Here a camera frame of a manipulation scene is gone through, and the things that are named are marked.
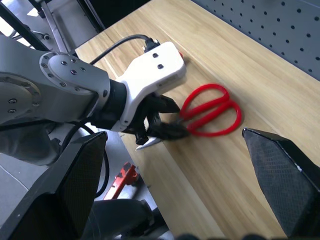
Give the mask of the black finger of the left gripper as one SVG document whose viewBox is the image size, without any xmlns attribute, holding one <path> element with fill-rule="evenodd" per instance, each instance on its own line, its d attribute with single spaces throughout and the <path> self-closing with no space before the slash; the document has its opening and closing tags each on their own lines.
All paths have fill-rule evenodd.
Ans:
<svg viewBox="0 0 320 240">
<path fill-rule="evenodd" d="M 179 123 L 166 123 L 160 120 L 149 122 L 149 136 L 165 141 L 175 141 L 190 135 L 186 127 Z"/>
<path fill-rule="evenodd" d="M 170 97 L 160 95 L 160 108 L 158 110 L 159 113 L 179 113 L 180 107 L 177 103 Z"/>
</svg>

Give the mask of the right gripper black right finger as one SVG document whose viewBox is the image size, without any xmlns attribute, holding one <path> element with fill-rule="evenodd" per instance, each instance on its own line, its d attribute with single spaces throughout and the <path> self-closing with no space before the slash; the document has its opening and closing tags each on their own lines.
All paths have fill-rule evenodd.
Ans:
<svg viewBox="0 0 320 240">
<path fill-rule="evenodd" d="M 287 237 L 320 240 L 320 166 L 291 140 L 244 128 L 259 187 Z"/>
</svg>

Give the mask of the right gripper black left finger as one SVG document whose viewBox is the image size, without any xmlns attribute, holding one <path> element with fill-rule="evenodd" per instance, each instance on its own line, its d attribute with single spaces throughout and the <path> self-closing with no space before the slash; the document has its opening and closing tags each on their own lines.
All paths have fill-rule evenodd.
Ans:
<svg viewBox="0 0 320 240">
<path fill-rule="evenodd" d="M 78 240 L 88 220 L 108 137 L 71 142 L 24 195 L 0 228 L 0 240 Z"/>
</svg>

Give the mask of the red-handled scissors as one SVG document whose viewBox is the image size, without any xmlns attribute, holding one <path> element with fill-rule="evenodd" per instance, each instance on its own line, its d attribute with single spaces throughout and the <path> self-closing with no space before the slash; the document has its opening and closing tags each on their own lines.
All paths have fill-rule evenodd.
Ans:
<svg viewBox="0 0 320 240">
<path fill-rule="evenodd" d="M 202 103 L 194 108 L 189 108 L 192 101 L 199 96 L 201 93 L 204 93 L 209 90 L 217 90 L 222 93 L 221 97 L 211 99 L 208 102 Z M 216 119 L 218 116 L 223 114 L 229 109 L 235 111 L 235 121 L 227 128 L 216 131 L 216 132 L 205 132 L 199 131 L 200 128 L 204 127 L 206 124 Z M 230 93 L 228 90 L 217 83 L 208 83 L 196 88 L 184 101 L 176 121 L 170 123 L 177 123 L 186 127 L 189 135 L 194 135 L 198 137 L 219 137 L 225 136 L 233 131 L 235 131 L 242 123 L 243 116 L 240 106 L 231 99 Z M 149 119 L 149 126 L 147 129 L 147 134 L 150 136 L 150 122 L 156 121 L 156 118 Z M 161 140 L 157 137 L 150 136 L 150 139 L 143 145 L 138 146 L 135 150 L 139 151 L 153 145 L 156 145 L 160 142 L 166 140 Z"/>
</svg>

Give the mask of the grey metal pegboard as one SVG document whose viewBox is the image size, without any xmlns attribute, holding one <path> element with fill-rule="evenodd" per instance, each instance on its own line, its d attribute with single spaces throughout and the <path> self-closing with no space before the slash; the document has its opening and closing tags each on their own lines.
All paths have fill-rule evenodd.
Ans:
<svg viewBox="0 0 320 240">
<path fill-rule="evenodd" d="M 192 0 L 320 81 L 320 0 Z"/>
</svg>

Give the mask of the red metal floor tool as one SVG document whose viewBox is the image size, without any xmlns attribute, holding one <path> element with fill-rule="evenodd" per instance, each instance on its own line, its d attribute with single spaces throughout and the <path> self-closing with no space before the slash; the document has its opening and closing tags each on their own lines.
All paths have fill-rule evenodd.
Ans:
<svg viewBox="0 0 320 240">
<path fill-rule="evenodd" d="M 135 184 L 138 181 L 138 178 L 139 174 L 136 172 L 136 167 L 130 162 L 126 162 L 118 175 L 115 176 L 115 179 L 103 200 L 117 199 L 124 187 Z"/>
</svg>

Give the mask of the dark rounded robot body part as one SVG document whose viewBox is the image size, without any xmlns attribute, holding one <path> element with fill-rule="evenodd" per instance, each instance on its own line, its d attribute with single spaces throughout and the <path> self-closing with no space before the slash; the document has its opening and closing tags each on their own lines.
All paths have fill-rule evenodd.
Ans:
<svg viewBox="0 0 320 240">
<path fill-rule="evenodd" d="M 80 240 L 155 240 L 169 228 L 145 200 L 95 201 Z"/>
</svg>

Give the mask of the silver metal frame post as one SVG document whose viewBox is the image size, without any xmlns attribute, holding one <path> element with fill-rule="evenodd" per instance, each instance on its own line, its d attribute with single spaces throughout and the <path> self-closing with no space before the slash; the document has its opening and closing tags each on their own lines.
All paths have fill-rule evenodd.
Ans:
<svg viewBox="0 0 320 240">
<path fill-rule="evenodd" d="M 56 42 L 56 45 L 57 45 L 59 51 L 63 52 L 63 53 L 68 53 L 68 54 L 74 55 L 75 51 L 68 46 L 64 36 L 62 35 L 61 30 L 59 29 L 59 26 L 57 25 L 57 22 L 53 16 L 53 13 L 51 12 L 50 8 L 48 7 L 48 5 L 46 3 L 46 0 L 35 0 L 35 1 L 39 4 L 39 6 L 45 16 L 45 19 L 47 20 L 47 23 L 50 27 L 53 38 Z"/>
</svg>

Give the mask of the black diagonal frame beam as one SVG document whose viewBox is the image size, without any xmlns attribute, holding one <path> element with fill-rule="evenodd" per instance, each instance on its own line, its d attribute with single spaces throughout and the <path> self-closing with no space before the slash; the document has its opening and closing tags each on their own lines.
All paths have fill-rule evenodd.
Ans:
<svg viewBox="0 0 320 240">
<path fill-rule="evenodd" d="M 32 47 L 39 51 L 49 49 L 0 1 L 0 17 L 16 30 Z"/>
</svg>

